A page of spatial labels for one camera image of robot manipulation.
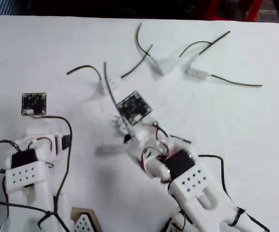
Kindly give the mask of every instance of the white plastic bracket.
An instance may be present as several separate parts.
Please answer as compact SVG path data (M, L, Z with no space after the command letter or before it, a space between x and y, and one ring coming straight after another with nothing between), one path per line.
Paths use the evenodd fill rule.
M89 217L82 214L75 224L73 232L94 232Z
M172 181L168 192L177 199L200 232L220 232L221 222L232 224L237 216L237 206L203 163L196 163ZM209 200L209 206L199 201L203 195ZM240 216L234 227L241 232L263 232L246 214Z
M42 161L36 161L17 168L6 170L7 193L23 186L45 181L48 177L48 167Z

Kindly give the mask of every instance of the white plastic part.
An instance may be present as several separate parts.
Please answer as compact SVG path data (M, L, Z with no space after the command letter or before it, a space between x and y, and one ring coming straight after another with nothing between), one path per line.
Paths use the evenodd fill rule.
M165 166L165 164L163 164L156 158L147 160L146 169L152 177L158 177L162 181L170 179L169 169Z
M73 232L94 232L89 217L86 214L82 214L76 222Z
M113 78L113 77L108 77L108 84L110 86L111 91L114 91L121 82L121 78ZM107 89L107 85L104 79L100 80L98 83L98 89L100 91L101 94L103 95L107 95L108 94L108 89Z
M36 161L6 171L7 192L18 188L45 181L48 177L48 168L44 162Z
M155 63L155 66L156 66L158 72L161 75L167 75L176 66L178 58L174 57L174 56L170 56L166 59L157 60L157 59L152 58L152 60Z
M200 80L205 80L209 76L209 73L207 73L205 71L202 71L202 70L199 70L199 69L193 69L193 68L190 67L187 70L187 75L191 76L191 77L196 77Z
M102 151L106 153L122 153L125 151L124 138L112 137L105 139L102 144Z
M238 208L202 163L176 178L168 192L174 195L200 232L220 232L221 222L232 224L236 218ZM210 202L208 209L198 199L203 194ZM246 214L240 216L234 227L241 232L263 232Z
M42 161L6 170L6 192L9 202L53 211L53 193L50 188L48 173L48 167ZM59 197L58 214L66 226L72 230L71 206L65 194L61 194ZM63 228L54 216L46 219L41 224L42 230L40 230L37 222L43 216L44 213L39 211L9 207L9 217L3 224L1 232L63 231Z
M204 164L198 163L173 180L170 185L170 191L178 191L179 194L176 199L179 202L185 202L193 197L200 197L212 179Z

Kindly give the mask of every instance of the circuit board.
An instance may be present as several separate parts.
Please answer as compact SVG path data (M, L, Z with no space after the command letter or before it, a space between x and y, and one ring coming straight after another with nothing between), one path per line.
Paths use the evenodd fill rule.
M23 93L21 115L45 115L46 93Z
M117 105L120 113L134 126L145 116L152 112L152 108L140 96L137 91L126 97Z

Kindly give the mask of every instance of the white connector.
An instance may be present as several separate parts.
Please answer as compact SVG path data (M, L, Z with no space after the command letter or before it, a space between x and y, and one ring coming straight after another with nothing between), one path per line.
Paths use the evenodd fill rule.
M193 69L189 67L189 69L187 69L187 75L198 78L200 80L205 80L209 76L209 73L199 69Z
M166 59L157 60L157 59L152 58L152 60L155 63L158 72L161 75L167 75L176 66L178 58L174 57L174 56L170 56Z

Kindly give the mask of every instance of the perforated plastic plate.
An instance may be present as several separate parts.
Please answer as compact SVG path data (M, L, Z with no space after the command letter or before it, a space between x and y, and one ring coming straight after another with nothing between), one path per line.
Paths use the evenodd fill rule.
M90 219L86 214L82 214L75 224L74 232L94 232Z
M36 161L6 171L7 191L46 180L47 166L42 161Z

